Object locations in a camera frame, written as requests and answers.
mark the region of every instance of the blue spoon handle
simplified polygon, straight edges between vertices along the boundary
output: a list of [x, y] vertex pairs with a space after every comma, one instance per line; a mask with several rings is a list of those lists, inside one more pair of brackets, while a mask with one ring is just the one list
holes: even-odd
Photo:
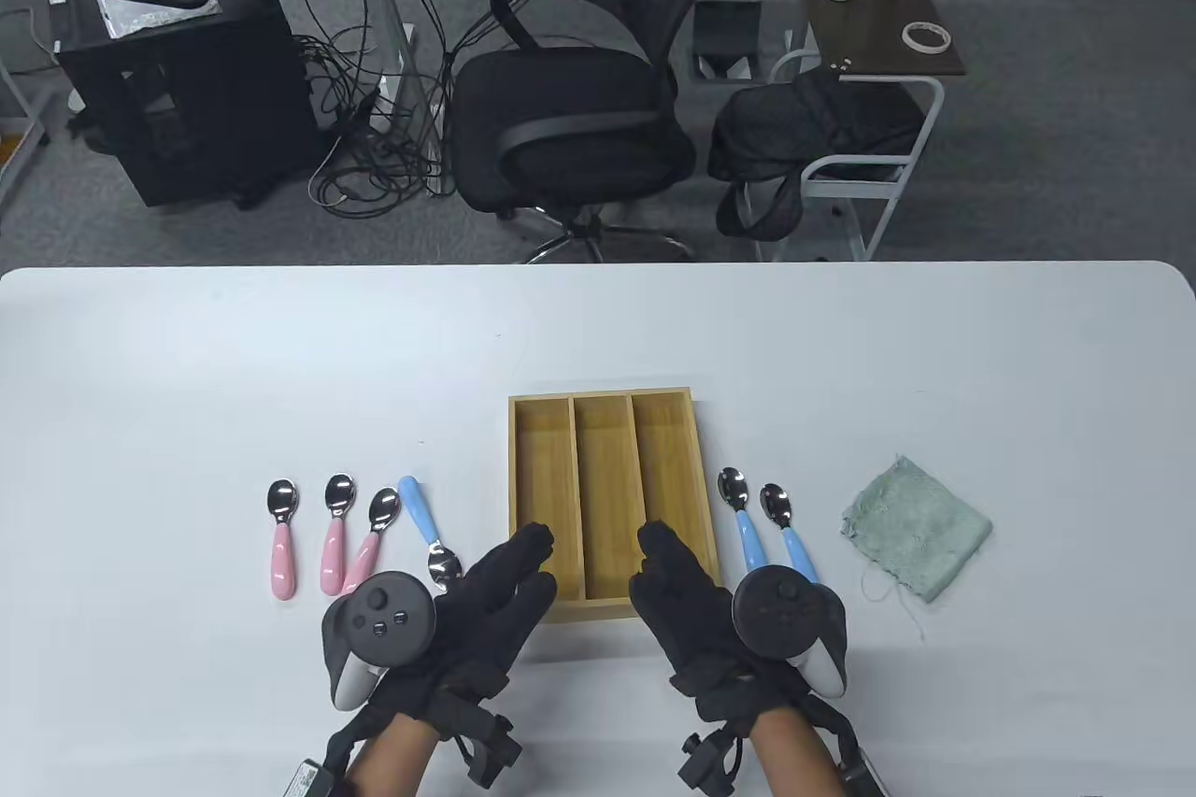
[[798, 534], [793, 531], [793, 527], [787, 525], [781, 530], [781, 535], [785, 536], [785, 547], [789, 549], [789, 560], [793, 562], [793, 568], [810, 579], [811, 584], [817, 585], [818, 573], [814, 571], [814, 564], [806, 552], [806, 546], [801, 543]]
[[756, 531], [756, 524], [751, 522], [748, 511], [737, 510], [736, 519], [739, 521], [739, 537], [744, 542], [744, 560], [748, 561], [748, 572], [761, 566], [768, 566], [768, 555], [764, 553], [764, 544]]
[[432, 519], [432, 511], [428, 510], [428, 503], [423, 500], [423, 492], [415, 476], [403, 476], [402, 480], [398, 480], [398, 497], [407, 512], [411, 515], [411, 519], [415, 521], [415, 525], [419, 527], [423, 541], [427, 544], [440, 541], [440, 530], [437, 529], [435, 521]]

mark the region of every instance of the tape roll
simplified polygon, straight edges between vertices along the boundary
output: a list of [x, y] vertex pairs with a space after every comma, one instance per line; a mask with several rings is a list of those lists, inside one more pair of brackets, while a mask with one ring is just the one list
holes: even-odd
[[[942, 44], [940, 45], [920, 44], [920, 42], [914, 41], [914, 35], [913, 35], [914, 31], [928, 31], [935, 34], [935, 36], [942, 37]], [[947, 29], [945, 29], [942, 25], [935, 23], [907, 24], [905, 28], [902, 29], [901, 38], [902, 42], [904, 42], [904, 44], [909, 47], [909, 49], [914, 49], [915, 53], [919, 54], [927, 54], [927, 55], [944, 54], [947, 50], [947, 47], [951, 45], [951, 32], [948, 32]]]

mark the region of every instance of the black box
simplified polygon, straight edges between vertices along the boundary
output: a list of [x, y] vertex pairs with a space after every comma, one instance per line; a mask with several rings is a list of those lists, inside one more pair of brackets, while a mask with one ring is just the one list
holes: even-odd
[[51, 0], [57, 61], [146, 205], [227, 196], [251, 205], [328, 151], [279, 0], [112, 41], [98, 0]]

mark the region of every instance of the loose thread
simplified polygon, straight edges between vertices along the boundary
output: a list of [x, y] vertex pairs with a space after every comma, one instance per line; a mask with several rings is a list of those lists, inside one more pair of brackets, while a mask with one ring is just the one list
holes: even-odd
[[874, 566], [877, 566], [877, 562], [872, 561], [866, 567], [864, 567], [862, 571], [860, 571], [860, 594], [864, 595], [864, 601], [867, 601], [868, 603], [872, 604], [884, 603], [885, 601], [889, 600], [889, 596], [892, 595], [892, 592], [896, 590], [897, 603], [901, 604], [901, 608], [905, 612], [905, 615], [909, 616], [910, 622], [913, 622], [914, 626], [917, 627], [917, 640], [921, 641], [922, 644], [926, 644], [926, 629], [922, 628], [922, 623], [919, 621], [917, 616], [915, 616], [914, 612], [909, 609], [909, 606], [907, 606], [905, 597], [904, 595], [902, 595], [901, 583], [897, 582], [897, 579], [893, 579], [892, 582], [889, 583], [889, 589], [880, 597], [871, 597], [868, 595], [867, 589], [864, 588], [864, 579], [865, 577], [867, 577], [868, 571], [871, 571], [872, 567]]

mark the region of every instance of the floor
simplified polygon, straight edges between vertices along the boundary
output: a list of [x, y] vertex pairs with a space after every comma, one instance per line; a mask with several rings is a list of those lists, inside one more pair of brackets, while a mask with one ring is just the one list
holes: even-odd
[[[0, 0], [0, 8], [22, 1]], [[1196, 0], [936, 1], [969, 75], [947, 85], [944, 117], [880, 258], [1152, 257], [1196, 275]], [[401, 2], [419, 11], [413, 0]], [[450, 36], [486, 7], [484, 0], [435, 2]], [[283, 4], [295, 31], [310, 32], [303, 1]], [[765, 55], [780, 53], [793, 4], [767, 0]], [[329, 29], [360, 20], [356, 0], [312, 6]], [[439, 49], [419, 12], [419, 57], [432, 67]], [[23, 28], [19, 17], [0, 19], [0, 49], [13, 67], [39, 59]], [[531, 29], [624, 41], [616, 25], [572, 2], [539, 2]], [[500, 44], [495, 38], [490, 49]], [[700, 145], [725, 97], [721, 87], [684, 85], [682, 118]], [[714, 230], [720, 190], [700, 177], [617, 213], [670, 226], [704, 258], [749, 258], [748, 245]], [[457, 199], [419, 199], [376, 220], [340, 220], [309, 202], [303, 181], [256, 211], [226, 202], [146, 208], [115, 160], [63, 135], [5, 207], [0, 272], [513, 262], [547, 236], [535, 225], [476, 215]], [[639, 248], [628, 247], [626, 257], [639, 257]]]

